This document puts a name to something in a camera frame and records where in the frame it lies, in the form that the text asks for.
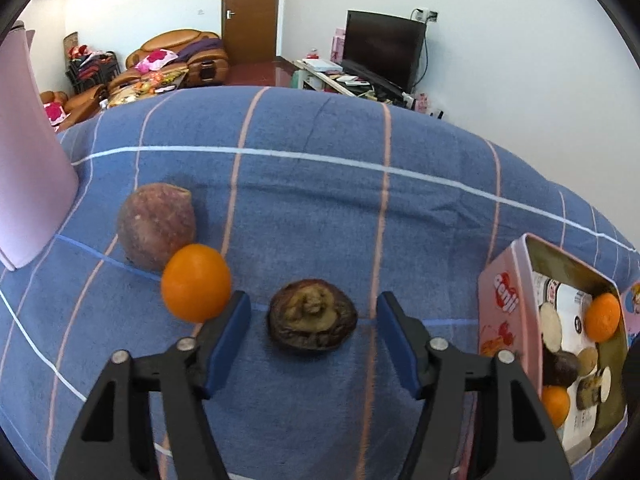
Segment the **bed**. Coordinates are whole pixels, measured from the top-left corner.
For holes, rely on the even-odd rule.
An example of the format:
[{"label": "bed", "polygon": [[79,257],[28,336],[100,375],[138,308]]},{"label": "bed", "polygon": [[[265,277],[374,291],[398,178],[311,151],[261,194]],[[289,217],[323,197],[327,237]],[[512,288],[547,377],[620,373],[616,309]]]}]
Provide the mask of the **bed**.
[{"label": "bed", "polygon": [[[631,243],[569,189],[400,108],[281,88],[186,89],[58,137],[80,177],[76,204],[40,256],[0,275],[0,427],[39,480],[53,477],[114,350],[161,352],[194,329],[162,305],[159,276],[132,267],[117,242],[118,209],[143,184],[192,192],[198,241],[225,255],[234,288],[252,300],[226,387],[206,402],[236,478],[397,476],[421,406],[376,337],[383,290],[433,335],[475,351],[478,274],[523,233],[621,292],[640,277]],[[320,359],[284,354],[266,333],[271,296],[302,278],[334,283],[358,309],[354,335]],[[161,471],[174,478],[159,398],[152,407]]]}]

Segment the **brown sofa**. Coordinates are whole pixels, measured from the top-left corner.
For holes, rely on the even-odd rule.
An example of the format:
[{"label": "brown sofa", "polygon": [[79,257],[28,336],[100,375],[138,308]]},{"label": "brown sofa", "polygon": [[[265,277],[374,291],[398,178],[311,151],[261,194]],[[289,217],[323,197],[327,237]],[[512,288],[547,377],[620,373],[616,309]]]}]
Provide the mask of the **brown sofa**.
[{"label": "brown sofa", "polygon": [[[153,51],[164,48],[178,54],[187,45],[205,38],[219,38],[219,35],[215,32],[201,32],[191,28],[183,28],[165,32],[152,38],[127,57],[125,63],[127,69],[109,83],[109,92],[114,93],[123,86],[144,80],[151,75],[151,73],[142,75],[134,66]],[[216,85],[225,81],[229,70],[229,60],[222,48],[214,48],[195,54],[187,63],[169,64],[160,72],[170,72],[179,68],[189,69],[184,83],[186,87]]]},{"label": "brown sofa", "polygon": [[104,97],[106,97],[104,85],[89,88],[71,99],[64,92],[47,91],[40,94],[42,104],[60,103],[64,108],[65,114],[68,114],[68,117],[60,123],[59,132],[92,118],[100,111],[100,101]]}]

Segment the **orange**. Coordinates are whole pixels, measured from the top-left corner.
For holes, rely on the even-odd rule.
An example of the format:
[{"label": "orange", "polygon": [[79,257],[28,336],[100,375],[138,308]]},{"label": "orange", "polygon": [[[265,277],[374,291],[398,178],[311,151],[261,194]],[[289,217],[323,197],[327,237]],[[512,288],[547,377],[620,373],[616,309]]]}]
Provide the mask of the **orange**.
[{"label": "orange", "polygon": [[166,264],[160,291],[175,317],[204,323],[218,316],[231,298],[231,272],[217,250],[187,245]]},{"label": "orange", "polygon": [[569,408],[571,407],[569,393],[562,386],[543,386],[540,400],[542,400],[551,423],[557,430],[569,416]]},{"label": "orange", "polygon": [[594,343],[604,343],[616,333],[619,322],[620,303],[607,292],[595,298],[584,314],[584,331]]}]

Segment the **white wall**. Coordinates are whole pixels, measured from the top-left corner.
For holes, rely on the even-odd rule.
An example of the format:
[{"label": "white wall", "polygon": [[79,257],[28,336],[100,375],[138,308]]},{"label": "white wall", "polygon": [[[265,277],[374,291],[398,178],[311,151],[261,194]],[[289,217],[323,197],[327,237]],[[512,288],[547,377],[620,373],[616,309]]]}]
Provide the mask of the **white wall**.
[{"label": "white wall", "polygon": [[66,0],[66,33],[81,44],[126,57],[150,38],[176,28],[221,30],[221,0]]},{"label": "white wall", "polygon": [[31,0],[20,15],[27,29],[36,31],[31,44],[31,64],[38,89],[69,92],[65,76],[65,0]]},{"label": "white wall", "polygon": [[328,56],[348,9],[440,13],[420,90],[640,245],[640,70],[596,0],[286,0],[283,56]]}]

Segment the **cushion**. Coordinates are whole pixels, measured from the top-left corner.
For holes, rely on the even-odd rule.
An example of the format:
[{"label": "cushion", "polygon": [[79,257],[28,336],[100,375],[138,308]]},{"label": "cushion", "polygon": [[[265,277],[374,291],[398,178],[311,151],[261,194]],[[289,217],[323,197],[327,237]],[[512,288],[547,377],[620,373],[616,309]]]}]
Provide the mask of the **cushion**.
[{"label": "cushion", "polygon": [[178,56],[175,52],[172,52],[171,50],[165,50],[164,48],[159,48],[146,56],[145,59],[140,61],[136,65],[136,69],[141,74],[160,70],[163,66],[173,61],[177,57]]},{"label": "cushion", "polygon": [[51,126],[58,126],[66,119],[65,110],[60,103],[47,103],[44,105],[44,111],[49,118]]}]

